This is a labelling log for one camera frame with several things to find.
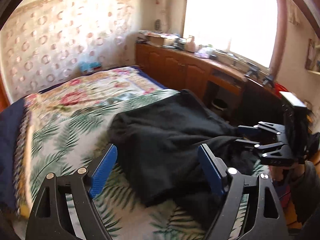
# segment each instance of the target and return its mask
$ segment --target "patterned wallpaper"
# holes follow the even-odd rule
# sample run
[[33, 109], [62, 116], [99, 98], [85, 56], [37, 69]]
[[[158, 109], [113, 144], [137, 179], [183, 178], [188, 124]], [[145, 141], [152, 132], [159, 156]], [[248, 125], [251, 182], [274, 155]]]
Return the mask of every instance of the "patterned wallpaper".
[[132, 0], [37, 0], [1, 30], [2, 78], [11, 101], [80, 76], [79, 62], [104, 69], [134, 63]]

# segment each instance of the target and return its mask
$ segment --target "bright window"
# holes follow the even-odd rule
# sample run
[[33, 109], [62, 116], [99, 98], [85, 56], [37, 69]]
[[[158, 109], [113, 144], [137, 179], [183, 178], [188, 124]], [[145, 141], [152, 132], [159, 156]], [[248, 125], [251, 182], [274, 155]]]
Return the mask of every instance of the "bright window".
[[187, 0], [184, 37], [269, 67], [277, 0]]

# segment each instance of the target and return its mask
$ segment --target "cabinet door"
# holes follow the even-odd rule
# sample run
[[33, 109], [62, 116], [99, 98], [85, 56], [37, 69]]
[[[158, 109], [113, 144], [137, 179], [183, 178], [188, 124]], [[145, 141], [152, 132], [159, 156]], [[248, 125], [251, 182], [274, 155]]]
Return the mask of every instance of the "cabinet door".
[[167, 73], [166, 87], [182, 90], [185, 86], [186, 71], [182, 57], [176, 52], [167, 53], [164, 57], [164, 71]]
[[148, 72], [148, 46], [136, 43], [136, 64], [141, 70]]
[[187, 61], [188, 63], [185, 64], [187, 69], [185, 88], [191, 90], [202, 100], [207, 87], [210, 68], [193, 59]]
[[163, 55], [160, 48], [151, 48], [148, 54], [148, 75], [161, 84], [165, 82]]

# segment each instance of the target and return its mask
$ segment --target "blue clamp pad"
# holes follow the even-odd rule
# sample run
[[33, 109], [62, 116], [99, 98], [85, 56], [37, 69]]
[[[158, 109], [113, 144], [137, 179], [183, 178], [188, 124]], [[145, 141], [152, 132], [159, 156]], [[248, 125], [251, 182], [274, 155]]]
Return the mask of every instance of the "blue clamp pad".
[[206, 144], [198, 147], [198, 158], [212, 193], [220, 197], [224, 196], [227, 184], [227, 167], [224, 162], [220, 158], [216, 158]]
[[117, 148], [112, 145], [108, 152], [104, 155], [103, 159], [97, 166], [93, 175], [91, 176], [91, 187], [89, 190], [89, 196], [94, 199], [101, 193], [109, 175], [117, 160]]

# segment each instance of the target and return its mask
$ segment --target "blue object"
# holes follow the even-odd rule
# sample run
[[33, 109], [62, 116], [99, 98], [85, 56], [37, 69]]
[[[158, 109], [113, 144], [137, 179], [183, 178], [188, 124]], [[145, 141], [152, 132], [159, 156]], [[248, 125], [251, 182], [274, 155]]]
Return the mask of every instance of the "blue object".
[[104, 155], [97, 169], [94, 171], [91, 177], [91, 188], [89, 190], [89, 196], [94, 199], [101, 193], [106, 180], [108, 179], [110, 172], [117, 160], [117, 148], [112, 145], [108, 152]]
[[213, 161], [216, 157], [208, 147], [205, 149], [203, 145], [200, 145], [198, 147], [198, 158], [207, 181], [209, 182], [212, 193], [218, 195], [219, 197], [224, 196], [226, 191], [224, 189], [222, 175], [216, 166], [218, 163], [215, 164]]
[[93, 63], [86, 63], [81, 61], [79, 63], [79, 68], [81, 70], [81, 72], [87, 71], [87, 72], [91, 72], [94, 68], [96, 67], [101, 67], [101, 63], [100, 62], [93, 62]]

